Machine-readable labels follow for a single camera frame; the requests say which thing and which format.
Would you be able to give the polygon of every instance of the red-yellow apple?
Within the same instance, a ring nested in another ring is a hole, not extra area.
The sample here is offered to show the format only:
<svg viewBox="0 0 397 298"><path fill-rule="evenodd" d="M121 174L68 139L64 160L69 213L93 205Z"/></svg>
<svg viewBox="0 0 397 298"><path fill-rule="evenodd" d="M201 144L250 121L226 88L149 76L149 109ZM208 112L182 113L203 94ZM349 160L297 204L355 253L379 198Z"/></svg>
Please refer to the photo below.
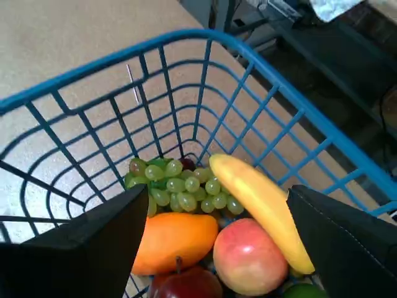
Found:
<svg viewBox="0 0 397 298"><path fill-rule="evenodd" d="M288 273L281 251L253 219L237 220L219 233L213 260L220 279L247 296L273 291Z"/></svg>
<svg viewBox="0 0 397 298"><path fill-rule="evenodd" d="M214 274L195 266L178 274L156 276L148 297L222 298L222 286Z"/></svg>

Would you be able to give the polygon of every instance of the red grape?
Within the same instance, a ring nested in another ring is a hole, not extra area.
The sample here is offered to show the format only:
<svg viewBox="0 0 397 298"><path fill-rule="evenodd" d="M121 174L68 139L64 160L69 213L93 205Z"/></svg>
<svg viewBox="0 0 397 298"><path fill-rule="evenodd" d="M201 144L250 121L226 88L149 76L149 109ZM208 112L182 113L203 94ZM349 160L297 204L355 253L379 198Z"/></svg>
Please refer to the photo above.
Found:
<svg viewBox="0 0 397 298"><path fill-rule="evenodd" d="M196 169L196 165L190 158L181 158L179 161L184 166L183 169L189 169L191 171L194 171Z"/></svg>

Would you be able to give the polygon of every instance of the white paper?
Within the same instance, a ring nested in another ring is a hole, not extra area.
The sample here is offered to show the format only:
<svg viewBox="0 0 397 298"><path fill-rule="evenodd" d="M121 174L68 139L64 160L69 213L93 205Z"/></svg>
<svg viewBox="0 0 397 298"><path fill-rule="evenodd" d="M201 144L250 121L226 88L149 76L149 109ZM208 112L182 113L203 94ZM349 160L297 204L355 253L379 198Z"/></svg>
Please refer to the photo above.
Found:
<svg viewBox="0 0 397 298"><path fill-rule="evenodd" d="M310 0L314 11L323 22L330 22L363 0Z"/></svg>

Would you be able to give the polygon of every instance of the apple stem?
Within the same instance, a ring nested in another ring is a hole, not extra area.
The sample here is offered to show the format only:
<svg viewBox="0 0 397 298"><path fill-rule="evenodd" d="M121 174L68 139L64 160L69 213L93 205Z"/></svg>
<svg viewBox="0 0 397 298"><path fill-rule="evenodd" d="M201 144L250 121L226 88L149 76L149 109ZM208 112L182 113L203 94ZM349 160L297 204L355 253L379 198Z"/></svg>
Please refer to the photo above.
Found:
<svg viewBox="0 0 397 298"><path fill-rule="evenodd" d="M176 272L177 274L181 273L181 268L182 268L182 258L180 256L176 257Z"/></svg>

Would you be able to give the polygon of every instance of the basket wire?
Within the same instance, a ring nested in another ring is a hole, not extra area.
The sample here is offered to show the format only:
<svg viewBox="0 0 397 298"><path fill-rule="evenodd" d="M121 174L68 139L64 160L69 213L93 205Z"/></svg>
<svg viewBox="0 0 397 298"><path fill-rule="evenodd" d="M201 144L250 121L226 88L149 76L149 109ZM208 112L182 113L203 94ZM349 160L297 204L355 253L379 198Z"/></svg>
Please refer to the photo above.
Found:
<svg viewBox="0 0 397 298"><path fill-rule="evenodd" d="M167 63L164 47L169 45L170 43L186 39L199 39L205 41L205 51L203 53L203 58L185 59L170 64ZM210 59L212 44L214 42L221 43L222 45L226 45L227 47L237 50L241 54L241 56L247 59L248 66L242 76L237 75L228 66ZM145 53L152 50L158 51L159 59L161 62L161 68L155 71L148 70L145 58ZM68 107L63 96L60 93L60 89L74 82L77 82L80 79L84 79L85 77L90 76L100 70L106 69L110 66L116 65L117 63L122 63L132 58L139 59L140 68L143 73L143 76L141 78L138 78L131 83L125 84L122 87L111 90L106 94L96 97L88 103L77 108L70 109ZM200 82L185 83L180 86L172 87L169 72L182 65L202 66ZM231 96L228 96L217 87L212 86L210 84L211 82L208 82L207 71L210 66L222 70L225 74L228 74L236 81L237 87L233 91ZM251 75L253 70L258 71L272 85L265 98L260 98L246 84L246 80ZM157 75L164 75L166 92L148 99L143 88L143 83ZM116 97L131 90L132 88L137 88L141 103L122 112L117 105ZM174 102L174 94L186 88L198 89L197 103L185 104L183 106L176 107ZM218 116L218 114L211 107L208 107L203 103L205 90L210 90L214 92L226 102L226 107L224 108L220 116ZM234 104L234 101L241 90L245 91L251 98L253 98L259 106L257 111L255 111L251 118L246 117ZM286 124L277 114L273 113L272 110L268 107L269 101L276 95L276 93L282 94L297 109L297 112L292 115L292 118ZM62 111L62 114L52 119L45 119L44 116L37 109L35 104L33 104L35 100L47 95L52 96L52 98L56 101ZM171 111L163 114L157 119L154 119L152 116L150 105L163 98L168 98ZM106 120L98 126L93 127L85 112L90 108L98 106L99 104L106 101L110 103L115 117ZM335 126L327 118L325 118L320 112L318 112L317 109L306 98L304 98L288 81L280 76L273 69L273 67L271 67L266 61L264 61L258 54L254 53L251 49L249 49L247 46L237 41L233 37L219 32L199 29L181 30L170 34L162 35L147 42L143 42L139 45L135 45L130 48L121 50L117 53L111 54L97 61L93 61L88 65L79 67L66 74L58 76L47 82L39 84L36 87L33 87L26 91L22 91L19 94L16 94L1 101L0 115L3 116L7 113L11 113L14 109L18 109L20 107L27 108L27 110L34 116L34 118L38 122L38 125L20 134L17 138L13 139L4 147L3 151L0 154L0 167L3 170L22 178L22 184L20 186L19 192L19 203L24 213L24 216L0 216L0 231L5 242L11 242L11 237L7 231L6 226L4 225L5 222L27 222L29 223L30 228L32 229L35 236L40 234L35 223L52 223L56 227L58 227L59 225L68 222L68 219L58 219L54 216L50 204L51 194L56 194L57 196L60 196L64 200L66 200L66 211L70 219L73 218L71 212L71 204L80 206L80 208L82 208L82 212L85 212L87 204L90 202L90 200L98 197L100 201L105 202L106 198L104 196L104 192L106 190L110 189L117 183L123 185L123 175L120 174L119 170L117 169L117 165L122 164L133 156L139 157L140 153L143 150L153 145L156 147L156 151L158 153L157 156L153 156L153 158L164 157L170 152L177 150L179 156L191 157L197 162L198 165L201 165L203 163L205 155L211 155L213 153L210 151L210 145L213 142L215 142L223 152L231 155L235 152L237 147L242 147L245 152L252 158L253 166L263 171L266 175L268 175L271 180L273 180L278 185L282 185L291 177L295 176L302 184L310 186L309 182L299 173L299 171L302 169L302 167L304 167L304 165L308 164L311 161L314 161L318 165L318 167L322 171L324 171L324 173L326 173L327 176L332 180L332 185L330 185L326 189L320 189L320 191L322 191L323 193L331 194L335 190L340 189L356 206L374 216L379 216L381 214L384 214L385 212L390 212L397 209L397 184L393 182L382 169L380 169L372 160L370 160L365 154L363 154L345 135L338 131L338 129L335 128ZM192 119L192 121L190 122L180 124L177 117L178 113L189 108L195 109L194 119ZM148 123L131 131L128 129L128 125L125 123L124 117L140 110L144 110L148 119ZM241 133L236 133L225 123L225 117L231 110L237 113L246 124ZM208 128L206 123L203 122L200 118L200 115L203 111L210 113L216 118L217 123L214 129ZM255 121L258 119L259 115L263 111L266 112L270 116L270 118L282 128L279 134L273 140L268 140L261 133L261 131L259 131L258 128L254 126ZM52 125L71 116L78 116L82 120L87 131L73 137L67 142L62 142L60 136L56 134ZM164 134L159 134L158 130L156 130L155 125L168 117L171 117L174 128ZM292 130L292 127L295 124L299 123L299 121L303 117L306 117L325 136L325 139L312 150L309 149L304 141L300 140L300 138ZM98 131L104 127L108 127L115 122L118 122L120 124L123 132L123 137L118 138L107 145L104 145L98 135ZM226 129L226 131L234 138L233 145L229 149L224 146L222 140L219 140L216 137L221 126ZM193 127L192 135L189 138L183 138L183 136L181 135L181 130L186 127ZM133 136L140 132L143 132L146 129L149 129L151 134L153 135L153 141L147 143L146 145L143 145L142 147L137 148L133 141ZM208 139L205 142L202 142L197 138L199 129L202 129L208 133ZM55 143L55 148L51 149L50 151L43 154L40 158L35 160L27 171L22 171L18 167L5 161L7 155L13 149L15 149L15 147L21 141L25 140L29 136L39 131L44 131L53 140L53 142ZM252 150L243 142L243 138L250 131L254 132L266 145L266 149L259 156L256 156L252 152ZM176 134L177 144L167 150L164 150L161 146L161 140L172 134ZM276 145L286 135L288 135L306 153L306 157L304 157L295 165L291 165L278 151L278 149L276 149ZM68 150L68 147L87 136L91 136L93 138L95 144L98 147L98 150L90 153L80 160L77 160ZM118 160L113 161L108 153L108 150L110 148L113 148L114 146L117 146L123 141L128 142L131 153L119 158ZM186 144L187 142L195 142L196 144L198 144L198 146L200 146L201 148L201 153L197 156L194 152L186 152L184 144ZM350 159L352 164L354 164L355 166L355 169L343 178L338 178L319 158L319 154L322 151L327 150L331 145L335 146L341 152L343 152L345 156L347 156L348 159ZM64 156L70 162L70 165L59 174L57 174L51 183L46 183L38 178L35 178L33 175L35 169L44 160L58 152L64 154ZM261 163L261 161L269 153L273 153L287 168L287 172L281 178L274 177L269 169L267 169ZM94 174L88 174L83 169L82 164L98 154L101 154L105 158L107 166ZM59 181L60 178L62 178L72 169L75 169L78 174L81 175L83 180L80 183L77 183L70 190L70 192L67 193L62 191L61 189L58 189L56 187L56 183L57 181ZM108 183L108 185L106 185L105 187L98 188L92 181L108 170L111 170L111 172L113 172L116 179ZM360 200L360 198L358 198L354 193L352 193L352 191L348 187L346 187L347 183L349 183L350 181L354 181L362 175L366 175L366 177L368 177L372 181L372 183L377 185L377 188L379 188L382 193L384 193L384 195L388 197L388 202L386 204L383 204L376 209L369 210L368 207ZM33 183L47 190L45 198L48 211L47 218L31 216L29 209L25 203L26 188L28 183ZM93 193L85 201L81 201L78 197L76 197L75 193L84 184L87 184L93 190ZM138 287L132 276L130 277L130 282L133 283L137 291L137 295L134 297L140 297L147 291L147 287ZM125 295L126 297L130 297L127 292L125 292Z"/></svg>

